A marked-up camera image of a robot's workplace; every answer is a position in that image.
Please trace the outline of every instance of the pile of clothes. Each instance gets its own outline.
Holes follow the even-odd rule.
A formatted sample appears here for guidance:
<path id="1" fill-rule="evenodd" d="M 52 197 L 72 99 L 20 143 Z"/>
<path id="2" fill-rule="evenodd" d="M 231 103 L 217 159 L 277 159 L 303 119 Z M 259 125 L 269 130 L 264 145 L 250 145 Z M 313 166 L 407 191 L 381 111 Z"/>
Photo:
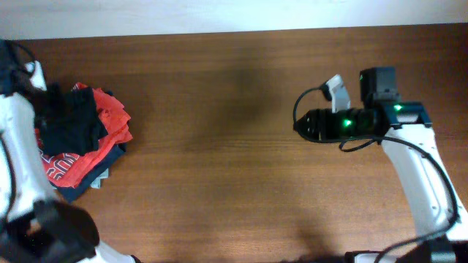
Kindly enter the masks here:
<path id="1" fill-rule="evenodd" d="M 68 202 L 99 188 L 132 139 L 130 116 L 112 94 L 77 83 L 64 94 L 67 113 L 36 129 L 49 181 Z"/>

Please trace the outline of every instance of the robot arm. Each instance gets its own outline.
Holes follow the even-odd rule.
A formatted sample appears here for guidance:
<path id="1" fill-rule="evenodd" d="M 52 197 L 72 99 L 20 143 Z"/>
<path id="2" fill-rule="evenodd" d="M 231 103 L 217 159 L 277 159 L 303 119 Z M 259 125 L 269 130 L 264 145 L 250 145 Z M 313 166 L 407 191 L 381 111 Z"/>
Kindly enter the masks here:
<path id="1" fill-rule="evenodd" d="M 360 147 L 343 150 L 346 152 L 359 150 L 373 142 L 381 143 L 399 175 L 418 234 L 418 238 L 391 246 L 384 252 L 413 242 L 418 242 L 418 247 L 399 259 L 388 255 L 380 258 L 383 254 L 378 256 L 378 253 L 348 253 L 347 262 L 466 260 L 464 246 L 468 241 L 468 215 L 442 164 L 432 123 L 423 105 L 419 102 L 401 102 L 393 68 L 364 70 L 360 81 L 364 109 L 350 109 L 348 106 L 336 110 L 333 100 L 337 96 L 330 96 L 329 93 L 341 88 L 333 88 L 331 83 L 335 87 L 344 85 L 328 81 L 299 97 L 294 109 L 294 130 L 310 142 L 340 142 L 340 149 L 350 140 L 369 140 Z M 299 101 L 313 90 L 321 90 L 325 98 L 332 101 L 332 109 L 310 110 L 296 120 Z M 340 105 L 346 104 L 349 105 L 346 97 L 341 96 Z"/>
<path id="2" fill-rule="evenodd" d="M 139 262 L 100 241 L 91 216 L 59 202 L 49 184 L 34 134 L 36 109 L 30 102 L 45 95 L 33 90 L 45 88 L 39 63 L 34 63 L 30 76 L 12 46 L 0 41 L 0 256 L 32 263 Z"/>

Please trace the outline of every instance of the green led light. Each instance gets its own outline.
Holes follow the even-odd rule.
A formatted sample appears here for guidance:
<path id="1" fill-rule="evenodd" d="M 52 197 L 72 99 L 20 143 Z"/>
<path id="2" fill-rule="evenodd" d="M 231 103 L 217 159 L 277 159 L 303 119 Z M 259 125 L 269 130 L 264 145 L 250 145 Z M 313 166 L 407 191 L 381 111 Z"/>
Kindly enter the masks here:
<path id="1" fill-rule="evenodd" d="M 346 127 L 349 127 L 350 125 L 352 124 L 352 121 L 348 120 L 348 119 L 345 119 L 343 121 L 343 126 L 346 128 Z"/>

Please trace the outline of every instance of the wooden table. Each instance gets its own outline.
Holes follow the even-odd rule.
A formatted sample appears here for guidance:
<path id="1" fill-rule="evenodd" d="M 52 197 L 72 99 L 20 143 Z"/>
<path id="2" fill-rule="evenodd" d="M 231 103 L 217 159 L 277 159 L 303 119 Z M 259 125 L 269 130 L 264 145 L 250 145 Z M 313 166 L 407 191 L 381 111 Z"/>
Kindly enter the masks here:
<path id="1" fill-rule="evenodd" d="M 144 262 L 277 262 L 380 250 L 415 234 L 378 145 L 341 153 L 292 129 L 298 95 L 395 66 L 425 104 L 468 205 L 468 25 L 333 28 L 24 42 L 49 82 L 114 92 L 134 140 L 100 190 L 76 204 L 103 240 Z M 329 107 L 304 99 L 299 115 Z"/>

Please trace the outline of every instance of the white wall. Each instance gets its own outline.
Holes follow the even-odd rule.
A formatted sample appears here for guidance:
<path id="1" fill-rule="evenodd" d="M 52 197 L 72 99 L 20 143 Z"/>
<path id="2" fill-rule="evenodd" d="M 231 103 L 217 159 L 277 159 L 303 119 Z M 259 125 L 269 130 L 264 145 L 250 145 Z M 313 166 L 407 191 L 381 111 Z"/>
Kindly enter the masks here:
<path id="1" fill-rule="evenodd" d="M 457 22 L 467 0 L 0 0 L 5 39 Z"/>

